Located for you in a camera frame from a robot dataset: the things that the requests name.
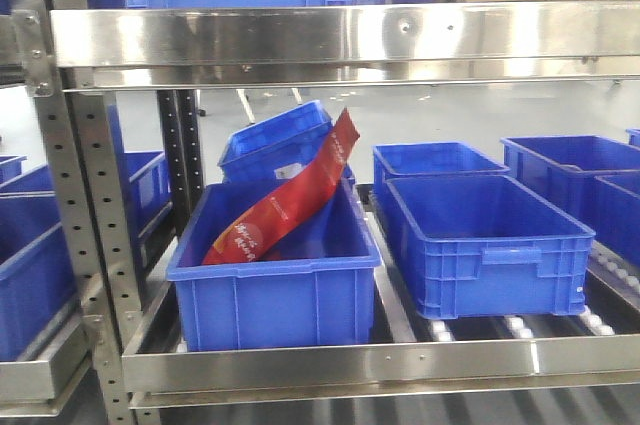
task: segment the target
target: crate handle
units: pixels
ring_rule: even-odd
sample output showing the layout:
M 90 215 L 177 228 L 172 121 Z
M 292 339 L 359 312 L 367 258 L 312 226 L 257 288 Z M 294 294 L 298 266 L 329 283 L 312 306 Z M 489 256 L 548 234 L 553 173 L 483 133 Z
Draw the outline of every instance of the crate handle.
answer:
M 485 248 L 482 251 L 483 265 L 518 265 L 542 262 L 542 250 L 538 247 Z

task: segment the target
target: stainless steel shelf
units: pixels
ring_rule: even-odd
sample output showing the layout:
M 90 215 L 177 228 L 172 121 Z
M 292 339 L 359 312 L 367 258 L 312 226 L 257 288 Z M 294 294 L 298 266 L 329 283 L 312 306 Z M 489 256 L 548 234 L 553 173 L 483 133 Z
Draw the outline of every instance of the stainless steel shelf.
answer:
M 369 224 L 377 229 L 372 215 Z M 356 346 L 179 353 L 176 297 L 165 284 L 123 355 L 131 407 L 636 383 L 640 295 L 627 276 L 604 268 L 624 264 L 600 250 L 590 263 L 591 310 L 583 316 L 446 322 L 417 316 L 383 250 L 373 343 Z
M 0 418 L 57 416 L 91 366 L 74 298 L 14 362 L 0 363 Z
M 621 78 L 640 3 L 56 10 L 75 91 Z

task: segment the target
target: floor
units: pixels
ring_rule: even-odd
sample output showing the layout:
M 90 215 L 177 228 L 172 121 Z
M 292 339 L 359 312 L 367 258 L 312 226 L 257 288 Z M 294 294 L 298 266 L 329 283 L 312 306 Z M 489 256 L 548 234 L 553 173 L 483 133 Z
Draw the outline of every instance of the floor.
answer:
M 348 107 L 362 135 L 351 166 L 372 180 L 371 146 L 413 141 L 465 141 L 502 160 L 501 137 L 599 134 L 626 140 L 640 126 L 640 82 L 611 81 L 491 85 L 378 86 L 301 90 L 334 117 Z M 247 91 L 258 120 L 295 105 L 289 90 Z M 162 139 L 152 93 L 118 94 L 128 150 L 159 149 Z M 200 120 L 206 180 L 219 181 L 227 136 L 248 124 L 235 91 L 204 91 Z M 0 90 L 0 155 L 28 156 L 25 169 L 45 162 L 32 103 L 21 88 Z M 95 377 L 89 374 L 57 419 L 0 424 L 102 424 Z M 640 386 L 432 395 L 194 408 L 163 414 L 165 424 L 635 424 Z

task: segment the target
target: bolt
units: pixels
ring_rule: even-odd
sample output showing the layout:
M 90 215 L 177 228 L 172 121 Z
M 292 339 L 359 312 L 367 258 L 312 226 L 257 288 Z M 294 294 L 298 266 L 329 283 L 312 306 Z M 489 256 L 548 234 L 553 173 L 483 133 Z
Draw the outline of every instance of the bolt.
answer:
M 47 82 L 41 82 L 38 84 L 38 86 L 36 87 L 36 95 L 47 95 L 48 93 L 51 93 L 51 87 L 49 86 L 49 84 Z

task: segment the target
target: perforated metal upright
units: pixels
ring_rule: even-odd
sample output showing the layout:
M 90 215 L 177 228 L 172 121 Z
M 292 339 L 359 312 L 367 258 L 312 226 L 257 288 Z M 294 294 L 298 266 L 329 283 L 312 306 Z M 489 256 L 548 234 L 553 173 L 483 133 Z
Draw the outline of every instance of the perforated metal upright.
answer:
M 25 83 L 35 100 L 109 421 L 156 420 L 151 412 L 137 420 L 123 383 L 121 354 L 141 316 L 143 291 L 137 284 L 144 281 L 133 276 L 141 273 L 140 253 L 132 245 L 122 203 L 121 190 L 127 188 L 120 177 L 127 175 L 115 105 L 108 95 L 64 93 L 69 75 L 57 69 L 54 59 L 49 11 L 86 9 L 88 0 L 10 1 Z M 117 194 L 111 193 L 112 186 L 118 187 Z

